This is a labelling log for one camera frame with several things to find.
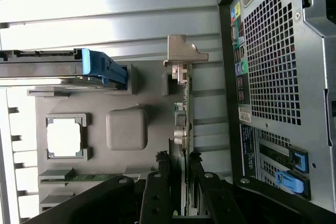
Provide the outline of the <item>green RAM stick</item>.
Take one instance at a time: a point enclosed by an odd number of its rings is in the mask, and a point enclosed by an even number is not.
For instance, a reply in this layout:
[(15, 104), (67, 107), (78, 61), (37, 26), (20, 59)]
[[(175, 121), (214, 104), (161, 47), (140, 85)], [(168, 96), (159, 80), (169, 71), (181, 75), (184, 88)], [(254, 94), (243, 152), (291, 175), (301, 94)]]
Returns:
[(42, 179), (42, 184), (61, 184), (70, 182), (102, 182), (114, 177), (115, 174), (75, 174), (61, 179)]

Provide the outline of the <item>blue card retention clip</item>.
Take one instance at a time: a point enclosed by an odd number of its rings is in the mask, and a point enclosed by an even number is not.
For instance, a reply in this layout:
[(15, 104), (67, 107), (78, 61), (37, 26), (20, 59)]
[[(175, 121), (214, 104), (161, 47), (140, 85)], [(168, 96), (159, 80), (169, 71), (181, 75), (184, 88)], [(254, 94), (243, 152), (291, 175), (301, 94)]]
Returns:
[(292, 148), (289, 150), (289, 157), (294, 170), (303, 174), (309, 173), (309, 159), (306, 151)]

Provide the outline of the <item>blue case latch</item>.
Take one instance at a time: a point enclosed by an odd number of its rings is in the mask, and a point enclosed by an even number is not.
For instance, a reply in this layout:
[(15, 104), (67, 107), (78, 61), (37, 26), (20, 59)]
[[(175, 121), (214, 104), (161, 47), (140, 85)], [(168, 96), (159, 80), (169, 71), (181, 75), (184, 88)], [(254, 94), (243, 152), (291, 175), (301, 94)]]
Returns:
[(290, 174), (289, 172), (285, 171), (278, 171), (275, 175), (276, 185), (286, 187), (290, 191), (296, 194), (304, 193), (304, 182), (302, 178), (299, 176)]

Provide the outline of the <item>open PC case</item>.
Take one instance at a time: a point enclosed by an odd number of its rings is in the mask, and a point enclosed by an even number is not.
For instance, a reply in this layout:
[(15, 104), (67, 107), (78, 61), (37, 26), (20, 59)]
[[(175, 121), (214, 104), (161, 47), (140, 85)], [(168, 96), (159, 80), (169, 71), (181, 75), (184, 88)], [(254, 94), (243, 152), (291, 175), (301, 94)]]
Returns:
[[(336, 0), (218, 0), (233, 176), (336, 212)], [(306, 151), (309, 173), (292, 168)], [(277, 186), (299, 176), (304, 193)]]

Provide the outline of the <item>silver CPU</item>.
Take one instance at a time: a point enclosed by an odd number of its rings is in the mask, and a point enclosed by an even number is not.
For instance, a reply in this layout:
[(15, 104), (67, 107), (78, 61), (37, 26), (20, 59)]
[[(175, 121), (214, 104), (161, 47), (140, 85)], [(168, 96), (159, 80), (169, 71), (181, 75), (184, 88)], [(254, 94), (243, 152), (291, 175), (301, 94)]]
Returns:
[(47, 125), (47, 149), (50, 157), (76, 157), (81, 151), (81, 126), (75, 119), (53, 119)]

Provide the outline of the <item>grey parts rack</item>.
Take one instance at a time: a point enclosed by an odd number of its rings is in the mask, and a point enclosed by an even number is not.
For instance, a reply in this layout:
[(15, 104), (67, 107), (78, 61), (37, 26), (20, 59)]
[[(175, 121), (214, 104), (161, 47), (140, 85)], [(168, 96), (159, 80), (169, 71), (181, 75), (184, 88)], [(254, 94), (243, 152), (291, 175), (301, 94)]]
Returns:
[[(42, 184), (75, 174), (115, 174), (137, 179), (156, 168), (155, 156), (170, 150), (174, 139), (174, 103), (182, 87), (171, 67), (160, 61), (126, 62), (124, 91), (38, 92), (35, 96), (39, 210), (45, 211), (100, 182)], [(47, 125), (75, 119), (81, 126), (76, 157), (50, 157)]]

